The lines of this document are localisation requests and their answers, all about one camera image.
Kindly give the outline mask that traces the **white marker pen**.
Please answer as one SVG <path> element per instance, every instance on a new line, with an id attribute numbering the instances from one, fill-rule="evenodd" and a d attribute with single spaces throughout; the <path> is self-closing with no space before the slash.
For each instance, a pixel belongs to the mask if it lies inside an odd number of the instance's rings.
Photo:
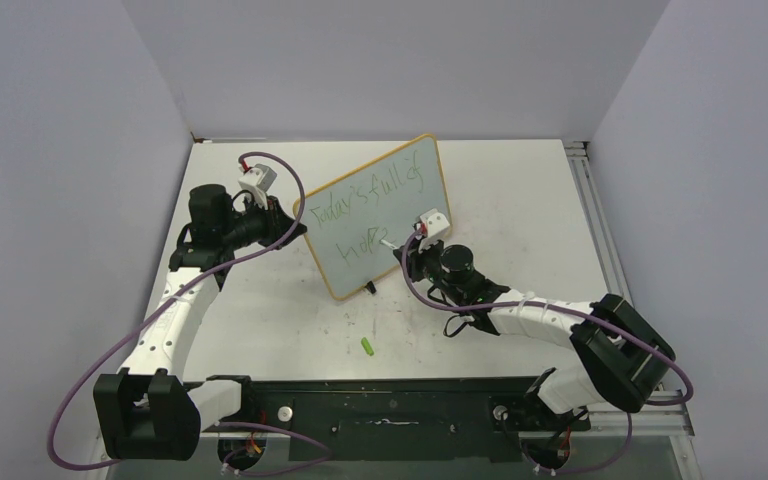
<path id="1" fill-rule="evenodd" d="M 393 251 L 398 250 L 400 248 L 400 246 L 398 246 L 398 245 L 396 245 L 396 244 L 394 244 L 394 243 L 392 243 L 392 242 L 390 242 L 390 241 L 388 241 L 386 239 L 380 239 L 379 243 L 381 245 L 389 248 L 390 250 L 393 250 Z"/>

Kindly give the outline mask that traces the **yellow framed whiteboard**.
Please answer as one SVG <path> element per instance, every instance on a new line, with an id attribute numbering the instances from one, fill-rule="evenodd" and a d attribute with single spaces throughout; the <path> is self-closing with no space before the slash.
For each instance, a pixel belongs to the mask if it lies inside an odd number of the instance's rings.
<path id="1" fill-rule="evenodd" d="M 398 266 L 382 242 L 401 246 L 419 217 L 453 219 L 436 138 L 425 134 L 298 200 L 293 212 L 330 296 L 342 301 Z"/>

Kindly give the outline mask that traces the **green marker cap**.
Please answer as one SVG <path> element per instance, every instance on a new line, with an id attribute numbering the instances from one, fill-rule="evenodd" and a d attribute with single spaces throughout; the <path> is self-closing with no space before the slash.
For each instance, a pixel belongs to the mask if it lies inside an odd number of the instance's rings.
<path id="1" fill-rule="evenodd" d="M 362 347 L 363 351 L 368 356 L 373 356 L 375 354 L 374 349 L 372 348 L 370 342 L 368 341 L 368 339 L 366 337 L 362 337 L 361 338 L 360 344 L 361 344 L 361 347 Z"/>

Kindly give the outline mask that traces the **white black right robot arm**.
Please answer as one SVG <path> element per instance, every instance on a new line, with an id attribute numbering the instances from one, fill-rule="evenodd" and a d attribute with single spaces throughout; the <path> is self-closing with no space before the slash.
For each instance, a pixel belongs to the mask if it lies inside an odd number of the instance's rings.
<path id="1" fill-rule="evenodd" d="M 472 328 L 495 336 L 523 336 L 576 353 L 570 368 L 548 368 L 530 387 L 529 421 L 550 428 L 574 409 L 607 402 L 636 413 L 654 404 L 652 392 L 668 371 L 678 372 L 669 344 L 623 297 L 562 302 L 522 293 L 478 272 L 464 245 L 436 242 L 425 250 L 420 237 L 392 250 L 410 289 L 428 281 L 438 299 L 423 304 L 464 317 Z"/>

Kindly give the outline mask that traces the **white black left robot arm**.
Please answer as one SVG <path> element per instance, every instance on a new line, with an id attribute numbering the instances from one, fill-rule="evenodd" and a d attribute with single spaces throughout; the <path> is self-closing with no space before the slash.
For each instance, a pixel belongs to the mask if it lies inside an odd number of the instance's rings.
<path id="1" fill-rule="evenodd" d="M 243 393 L 247 377 L 211 376 L 194 384 L 180 378 L 235 252 L 253 244 L 280 249 L 307 231 L 274 196 L 244 206 L 236 210 L 222 185 L 191 190 L 190 221 L 170 258 L 159 313 L 118 372 L 100 375 L 93 387 L 109 457 L 183 461 L 217 422 L 242 431 L 257 420 L 258 403 Z"/>

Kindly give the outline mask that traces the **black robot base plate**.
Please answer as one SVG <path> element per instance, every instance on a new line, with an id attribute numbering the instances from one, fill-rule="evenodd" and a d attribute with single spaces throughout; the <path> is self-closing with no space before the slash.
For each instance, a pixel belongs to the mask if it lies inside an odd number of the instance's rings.
<path id="1" fill-rule="evenodd" d="M 595 432 L 608 403 L 556 414 L 539 377 L 246 381 L 240 409 L 210 424 L 235 467 L 278 440 L 295 462 L 569 458 L 567 433 Z"/>

